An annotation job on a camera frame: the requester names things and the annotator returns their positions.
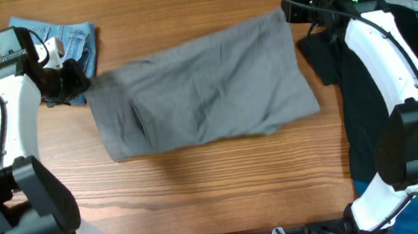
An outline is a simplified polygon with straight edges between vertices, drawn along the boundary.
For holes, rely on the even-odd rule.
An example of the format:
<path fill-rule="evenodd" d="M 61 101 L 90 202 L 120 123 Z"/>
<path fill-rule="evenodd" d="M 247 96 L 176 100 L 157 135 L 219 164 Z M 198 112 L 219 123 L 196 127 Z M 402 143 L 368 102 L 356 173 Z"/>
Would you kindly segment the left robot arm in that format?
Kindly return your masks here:
<path fill-rule="evenodd" d="M 80 217 L 70 191 L 39 159 L 39 105 L 64 105 L 90 82 L 57 42 L 0 30 L 0 234 L 107 234 Z"/>

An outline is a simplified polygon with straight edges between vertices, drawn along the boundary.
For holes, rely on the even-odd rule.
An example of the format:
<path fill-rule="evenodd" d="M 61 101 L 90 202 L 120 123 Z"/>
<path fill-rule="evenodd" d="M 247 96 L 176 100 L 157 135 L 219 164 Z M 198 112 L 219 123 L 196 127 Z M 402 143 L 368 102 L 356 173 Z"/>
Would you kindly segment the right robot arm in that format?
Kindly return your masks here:
<path fill-rule="evenodd" d="M 365 66 L 389 112 L 375 151 L 377 171 L 348 204 L 339 234 L 388 234 L 418 198 L 418 58 L 384 0 L 282 0 L 286 20 L 325 26 Z"/>

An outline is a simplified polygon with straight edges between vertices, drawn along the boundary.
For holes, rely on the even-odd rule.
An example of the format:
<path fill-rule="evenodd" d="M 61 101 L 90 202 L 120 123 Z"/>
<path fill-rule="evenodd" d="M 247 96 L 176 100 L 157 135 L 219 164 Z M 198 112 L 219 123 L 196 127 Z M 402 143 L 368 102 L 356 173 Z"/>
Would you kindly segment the grey cotton shorts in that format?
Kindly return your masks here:
<path fill-rule="evenodd" d="M 268 135 L 319 111 L 280 9 L 105 72 L 86 99 L 115 161 Z"/>

